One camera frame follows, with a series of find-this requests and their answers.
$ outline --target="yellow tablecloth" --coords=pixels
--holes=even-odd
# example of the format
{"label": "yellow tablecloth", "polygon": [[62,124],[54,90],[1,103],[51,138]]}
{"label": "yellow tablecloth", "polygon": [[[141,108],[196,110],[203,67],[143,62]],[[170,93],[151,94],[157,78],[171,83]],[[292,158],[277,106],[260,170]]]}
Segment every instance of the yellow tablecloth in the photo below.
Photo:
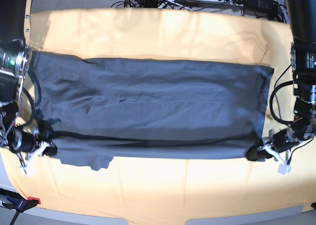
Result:
{"label": "yellow tablecloth", "polygon": [[[229,15],[158,9],[54,11],[31,17],[34,49],[81,58],[186,59],[261,64],[277,77],[290,63],[289,25]],[[283,81],[291,79],[290,72]],[[291,87],[280,91],[290,119]],[[267,110],[264,135],[281,127]],[[23,177],[17,157],[1,150],[8,177],[42,208],[125,218],[130,225],[183,225],[193,218],[265,212],[316,202],[316,144],[298,150],[292,172],[278,163],[246,159],[175,160],[116,157],[108,169],[62,165],[38,158],[36,174]]]}

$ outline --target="power adapter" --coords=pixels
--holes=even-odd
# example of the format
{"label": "power adapter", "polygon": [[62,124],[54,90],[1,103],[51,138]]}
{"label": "power adapter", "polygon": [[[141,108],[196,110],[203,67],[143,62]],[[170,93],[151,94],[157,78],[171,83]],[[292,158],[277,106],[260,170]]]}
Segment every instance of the power adapter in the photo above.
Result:
{"label": "power adapter", "polygon": [[275,0],[246,0],[244,8],[273,16],[277,16],[279,11],[278,2]]}

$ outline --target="garment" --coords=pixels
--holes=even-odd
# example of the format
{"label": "garment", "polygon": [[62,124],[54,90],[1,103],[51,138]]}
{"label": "garment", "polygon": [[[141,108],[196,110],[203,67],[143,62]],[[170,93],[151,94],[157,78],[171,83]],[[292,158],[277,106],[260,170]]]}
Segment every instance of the garment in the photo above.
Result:
{"label": "garment", "polygon": [[62,163],[99,170],[107,168],[113,156],[244,157],[262,135],[273,69],[182,60],[80,60],[33,52],[29,74],[36,86],[36,119],[55,131],[204,140],[193,146],[54,140],[55,157]]}

